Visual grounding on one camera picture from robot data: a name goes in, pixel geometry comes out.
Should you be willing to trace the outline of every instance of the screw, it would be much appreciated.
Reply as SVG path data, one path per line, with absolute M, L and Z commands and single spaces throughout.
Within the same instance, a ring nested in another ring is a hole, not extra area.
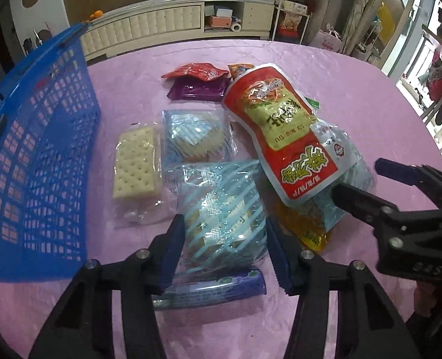
M 404 242 L 398 237 L 391 237 L 389 239 L 389 244 L 394 248 L 402 248 L 404 247 Z
M 352 265 L 356 270 L 364 270 L 366 268 L 366 264 L 362 260 L 355 260 L 352 262 Z
M 87 268 L 88 270 L 93 270 L 94 268 L 98 267 L 100 262 L 98 262 L 96 259 L 88 259 L 84 263 L 84 268 Z
M 394 209 L 388 206 L 383 206 L 381 207 L 381 211 L 383 211 L 385 214 L 392 214 L 394 212 Z
M 138 259 L 147 259 L 150 256 L 150 251 L 147 248 L 142 248 L 136 252 L 136 257 Z
M 311 250 L 303 250 L 303 251 L 301 252 L 301 256 L 302 256 L 304 259 L 309 260 L 309 259 L 314 258 L 314 253 L 313 253 Z

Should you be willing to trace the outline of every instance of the round table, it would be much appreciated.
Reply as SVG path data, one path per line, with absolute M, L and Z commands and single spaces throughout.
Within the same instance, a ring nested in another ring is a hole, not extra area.
M 118 228 L 111 193 L 115 147 L 132 123 L 161 122 L 164 109 L 214 109 L 220 104 L 170 102 L 170 83 L 160 76 L 189 62 L 276 63 L 304 95 L 321 103 L 319 117 L 347 131 L 370 168 L 379 157 L 442 170 L 442 157 L 421 119 L 394 83 L 367 63 L 333 52 L 259 40 L 201 40 L 153 47 L 89 67 L 102 110 L 88 186 L 88 253 L 102 263 L 116 262 L 147 246 L 169 223 Z M 431 209 L 416 188 L 376 176 L 374 193 L 400 209 Z M 322 256 L 337 263 L 364 260 L 404 318 L 412 313 L 414 282 L 375 271 L 373 230 L 351 216 L 333 229 Z M 281 358 L 294 319 L 297 298 L 277 284 L 269 258 L 262 270 L 267 295 L 195 310 L 157 312 L 169 358 Z M 40 328 L 68 282 L 0 283 L 0 332 L 27 357 Z M 326 358 L 334 356 L 337 297 L 330 298 Z M 116 357 L 125 358 L 120 296 L 114 293 Z

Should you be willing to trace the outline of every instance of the person's hand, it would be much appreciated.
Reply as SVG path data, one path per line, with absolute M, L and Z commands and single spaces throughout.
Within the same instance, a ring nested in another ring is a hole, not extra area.
M 437 299 L 434 296 L 436 287 L 430 283 L 418 282 L 414 290 L 414 311 L 423 316 L 430 317 L 431 310 L 436 306 Z

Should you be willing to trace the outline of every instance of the toilet paper roll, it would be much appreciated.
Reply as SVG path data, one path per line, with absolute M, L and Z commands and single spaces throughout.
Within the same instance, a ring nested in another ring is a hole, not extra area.
M 239 31 L 241 31 L 241 24 L 236 23 L 234 21 L 233 23 L 231 23 L 230 28 L 231 28 L 231 31 L 233 31 L 233 32 L 239 32 Z

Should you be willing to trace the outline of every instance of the purple cylindrical package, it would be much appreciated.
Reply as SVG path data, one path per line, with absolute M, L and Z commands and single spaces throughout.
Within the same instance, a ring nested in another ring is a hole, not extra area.
M 231 78 L 226 75 L 212 81 L 201 81 L 190 75 L 178 77 L 168 93 L 171 100 L 199 100 L 220 102 Z

